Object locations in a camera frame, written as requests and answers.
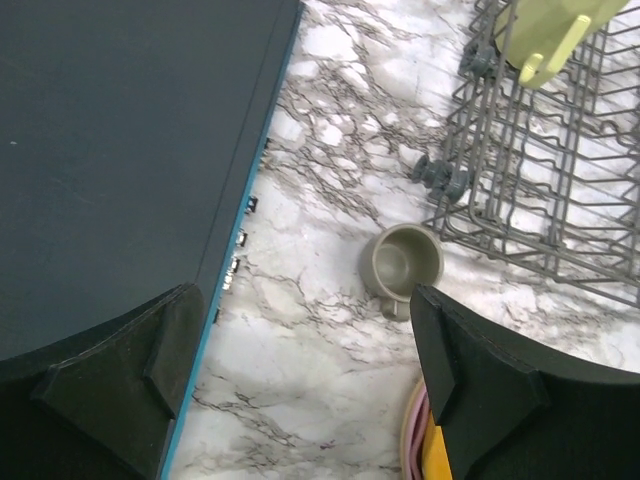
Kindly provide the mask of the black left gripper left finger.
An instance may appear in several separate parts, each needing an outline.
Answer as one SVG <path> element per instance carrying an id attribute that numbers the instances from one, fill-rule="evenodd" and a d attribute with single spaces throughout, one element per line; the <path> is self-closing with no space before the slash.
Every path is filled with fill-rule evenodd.
<path id="1" fill-rule="evenodd" d="M 4 479 L 157 479 L 205 326 L 182 284 L 1 362 Z"/>

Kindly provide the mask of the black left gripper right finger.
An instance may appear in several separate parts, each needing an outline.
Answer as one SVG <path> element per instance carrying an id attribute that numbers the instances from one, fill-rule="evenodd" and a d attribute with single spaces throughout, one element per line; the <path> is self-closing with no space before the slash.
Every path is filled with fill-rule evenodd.
<path id="1" fill-rule="evenodd" d="M 555 350 L 419 285 L 411 321 L 456 479 L 636 479 L 639 376 Z"/>

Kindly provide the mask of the pink plate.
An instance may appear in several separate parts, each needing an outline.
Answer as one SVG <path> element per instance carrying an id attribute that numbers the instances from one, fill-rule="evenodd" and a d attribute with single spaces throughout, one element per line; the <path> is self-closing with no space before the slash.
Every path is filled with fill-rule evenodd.
<path id="1" fill-rule="evenodd" d="M 400 435 L 401 478 L 423 479 L 421 451 L 430 412 L 426 386 L 420 380 L 405 410 Z"/>

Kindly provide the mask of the orange polka dot plate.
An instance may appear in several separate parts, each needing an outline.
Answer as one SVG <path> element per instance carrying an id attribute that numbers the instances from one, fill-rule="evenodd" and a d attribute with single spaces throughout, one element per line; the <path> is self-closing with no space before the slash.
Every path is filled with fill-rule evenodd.
<path id="1" fill-rule="evenodd" d="M 443 432 L 429 417 L 423 447 L 422 471 L 425 480 L 452 480 Z"/>

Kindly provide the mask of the small grey cup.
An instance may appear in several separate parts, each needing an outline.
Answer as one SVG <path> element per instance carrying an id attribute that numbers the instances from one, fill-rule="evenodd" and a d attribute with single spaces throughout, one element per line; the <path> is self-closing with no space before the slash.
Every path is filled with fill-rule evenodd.
<path id="1" fill-rule="evenodd" d="M 410 319 L 415 286 L 436 286 L 440 282 L 444 254 L 439 240 L 426 227 L 398 224 L 366 244 L 358 270 L 365 288 L 380 299 L 382 315 L 403 322 Z"/>

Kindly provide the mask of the grey wire dish rack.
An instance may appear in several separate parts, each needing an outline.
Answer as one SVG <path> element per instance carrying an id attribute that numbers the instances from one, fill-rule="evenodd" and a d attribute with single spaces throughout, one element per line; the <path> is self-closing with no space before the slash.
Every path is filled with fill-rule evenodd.
<path id="1" fill-rule="evenodd" d="M 508 58 L 517 1 L 478 1 L 438 156 L 412 179 L 458 243 L 631 307 L 639 303 L 639 5 L 573 44 L 561 70 Z"/>

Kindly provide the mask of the pale yellow mug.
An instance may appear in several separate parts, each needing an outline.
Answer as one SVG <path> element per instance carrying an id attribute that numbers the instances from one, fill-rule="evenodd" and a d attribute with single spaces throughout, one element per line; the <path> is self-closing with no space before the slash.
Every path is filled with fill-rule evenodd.
<path id="1" fill-rule="evenodd" d="M 519 71 L 518 84 L 535 90 L 554 78 L 576 47 L 627 4 L 627 0 L 513 1 L 496 17 L 495 44 Z"/>

